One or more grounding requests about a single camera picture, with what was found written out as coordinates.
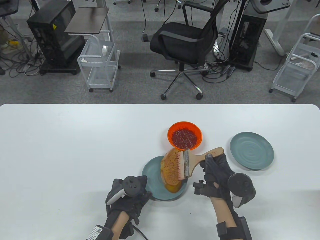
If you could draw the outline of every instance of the computer tower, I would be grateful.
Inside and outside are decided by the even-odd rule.
[[[83,36],[71,36],[64,32],[75,12],[72,1],[51,0],[27,20],[51,66],[67,67],[85,44]]]
[[[236,36],[230,46],[229,63],[232,66],[251,71],[257,51],[260,35],[263,31],[268,14],[258,14],[248,2]]]

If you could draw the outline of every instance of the black glove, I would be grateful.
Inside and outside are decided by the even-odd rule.
[[[140,181],[141,189],[140,193],[136,197],[125,196],[124,198],[119,198],[113,204],[109,210],[107,210],[107,215],[111,214],[113,211],[126,212],[130,219],[133,219],[135,224],[139,224],[138,217],[140,216],[143,206],[149,201],[152,196],[150,191],[146,191],[147,176],[138,176],[137,179]]]
[[[211,154],[207,154],[205,160],[200,162],[200,166],[204,168],[204,179],[211,188],[211,197],[230,200],[228,179],[235,172],[230,169],[226,155],[222,154],[218,157],[213,157]],[[214,182],[219,184],[219,188],[215,187]]]

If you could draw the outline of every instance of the label sticker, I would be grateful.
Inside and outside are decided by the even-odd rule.
[[[101,231],[102,231],[102,228],[96,226],[90,233],[89,237],[87,237],[87,240],[96,240],[96,238],[99,236]]]

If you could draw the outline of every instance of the forearm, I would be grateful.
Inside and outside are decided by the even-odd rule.
[[[228,208],[228,205],[226,201],[222,198],[217,197],[211,197],[211,202],[214,207],[214,210],[217,215],[217,221],[218,223],[226,222],[227,228],[236,227],[235,220],[232,217],[232,214],[230,212],[230,209]]]
[[[129,220],[129,216],[126,212],[121,212],[120,215],[118,216],[116,222],[111,228],[111,231],[113,232],[113,237],[112,240],[118,240],[120,237],[120,234],[122,232],[122,229],[126,225],[126,223]]]

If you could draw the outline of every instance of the wooden tabletop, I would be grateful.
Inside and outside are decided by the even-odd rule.
[[[109,8],[80,7],[71,19],[65,33],[99,34]]]

